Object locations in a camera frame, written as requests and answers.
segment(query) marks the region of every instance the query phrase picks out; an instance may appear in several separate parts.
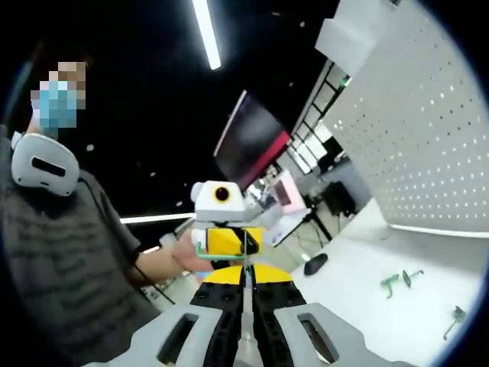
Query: vr headset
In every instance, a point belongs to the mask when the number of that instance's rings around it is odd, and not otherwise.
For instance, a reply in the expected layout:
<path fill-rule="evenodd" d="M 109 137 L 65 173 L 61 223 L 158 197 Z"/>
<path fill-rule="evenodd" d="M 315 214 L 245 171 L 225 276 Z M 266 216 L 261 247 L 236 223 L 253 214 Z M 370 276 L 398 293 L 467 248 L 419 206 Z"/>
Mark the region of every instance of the vr headset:
<path fill-rule="evenodd" d="M 64 145 L 45 135 L 14 133 L 11 174 L 22 187 L 44 188 L 69 196 L 79 178 L 78 160 Z"/>

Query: black rubber pad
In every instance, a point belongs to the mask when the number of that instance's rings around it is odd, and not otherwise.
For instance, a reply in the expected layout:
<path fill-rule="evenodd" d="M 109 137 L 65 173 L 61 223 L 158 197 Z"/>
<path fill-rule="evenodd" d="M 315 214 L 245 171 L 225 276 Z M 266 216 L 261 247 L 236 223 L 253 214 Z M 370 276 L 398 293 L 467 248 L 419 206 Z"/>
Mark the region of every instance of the black rubber pad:
<path fill-rule="evenodd" d="M 305 304 L 292 281 L 256 284 L 253 274 L 254 337 L 266 367 L 297 367 L 274 311 Z"/>
<path fill-rule="evenodd" d="M 241 338 L 243 313 L 243 282 L 239 285 L 202 283 L 191 304 L 222 310 L 207 349 L 204 367 L 230 367 L 233 365 Z"/>

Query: monitor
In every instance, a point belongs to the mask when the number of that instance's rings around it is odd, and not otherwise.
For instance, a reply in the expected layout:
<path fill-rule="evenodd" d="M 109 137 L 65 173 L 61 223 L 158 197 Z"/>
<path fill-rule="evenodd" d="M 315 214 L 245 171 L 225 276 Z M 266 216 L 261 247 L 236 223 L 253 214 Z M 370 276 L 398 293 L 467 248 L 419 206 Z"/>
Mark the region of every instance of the monitor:
<path fill-rule="evenodd" d="M 291 214 L 306 209 L 303 197 L 293 180 L 292 174 L 285 170 L 273 184 L 274 196 L 282 206 L 283 214 Z"/>
<path fill-rule="evenodd" d="M 215 162 L 228 180 L 246 190 L 287 148 L 289 138 L 277 119 L 244 91 L 215 148 Z"/>

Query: ceiling light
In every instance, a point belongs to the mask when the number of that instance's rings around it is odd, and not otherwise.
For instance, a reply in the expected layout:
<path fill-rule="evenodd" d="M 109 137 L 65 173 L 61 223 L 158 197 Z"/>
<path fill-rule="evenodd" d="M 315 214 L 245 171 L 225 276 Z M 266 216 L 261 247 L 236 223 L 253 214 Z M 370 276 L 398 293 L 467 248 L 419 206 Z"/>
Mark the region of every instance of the ceiling light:
<path fill-rule="evenodd" d="M 200 34 L 206 48 L 207 59 L 212 70 L 221 67 L 219 51 L 215 42 L 214 31 L 212 29 L 211 15 L 207 0 L 192 0 L 193 7 L 196 11 L 197 22 L 199 23 Z"/>
<path fill-rule="evenodd" d="M 123 224 L 161 222 L 163 220 L 195 218 L 195 213 L 167 214 L 164 216 L 135 216 L 132 218 L 121 218 Z"/>
<path fill-rule="evenodd" d="M 148 250 L 144 250 L 143 254 L 150 254 L 152 252 L 158 251 L 160 248 L 161 248 L 160 246 L 155 246 L 155 247 L 149 248 Z"/>

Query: white desk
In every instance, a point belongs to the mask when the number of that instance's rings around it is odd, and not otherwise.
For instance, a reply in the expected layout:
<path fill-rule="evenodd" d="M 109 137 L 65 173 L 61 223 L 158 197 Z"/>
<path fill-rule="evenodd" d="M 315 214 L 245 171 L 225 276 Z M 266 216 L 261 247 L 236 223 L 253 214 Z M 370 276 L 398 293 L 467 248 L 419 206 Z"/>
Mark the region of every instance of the white desk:
<path fill-rule="evenodd" d="M 311 209 L 299 210 L 295 213 L 284 214 L 263 234 L 263 242 L 277 247 L 288 235 L 299 227 L 304 218 L 311 213 Z"/>
<path fill-rule="evenodd" d="M 430 365 L 456 343 L 452 311 L 467 313 L 477 300 L 489 243 L 391 229 L 375 200 L 321 252 L 329 261 L 311 277 L 303 266 L 293 279 L 308 303 L 319 302 L 359 329 L 369 350 L 390 361 Z M 411 289 L 400 280 L 393 297 L 379 283 L 392 274 L 424 270 Z"/>

